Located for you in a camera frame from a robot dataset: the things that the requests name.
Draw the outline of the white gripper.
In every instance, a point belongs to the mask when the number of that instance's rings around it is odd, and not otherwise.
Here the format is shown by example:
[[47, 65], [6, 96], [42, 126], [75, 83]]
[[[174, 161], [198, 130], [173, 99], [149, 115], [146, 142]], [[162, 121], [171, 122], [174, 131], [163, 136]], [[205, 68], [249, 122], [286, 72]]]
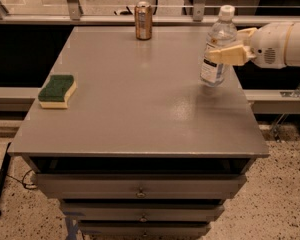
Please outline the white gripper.
[[243, 44], [209, 49], [208, 60], [232, 66], [252, 60], [260, 68], [284, 68], [286, 42], [292, 27], [292, 22], [275, 22], [258, 30], [256, 27], [238, 30], [236, 40]]

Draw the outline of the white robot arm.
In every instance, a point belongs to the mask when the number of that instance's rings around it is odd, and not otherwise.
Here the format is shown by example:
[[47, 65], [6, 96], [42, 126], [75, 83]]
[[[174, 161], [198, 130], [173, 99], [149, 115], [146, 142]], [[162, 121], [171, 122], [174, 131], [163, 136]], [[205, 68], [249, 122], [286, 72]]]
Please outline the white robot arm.
[[234, 42], [206, 52], [214, 63], [260, 68], [300, 67], [300, 22], [274, 22], [240, 30]]

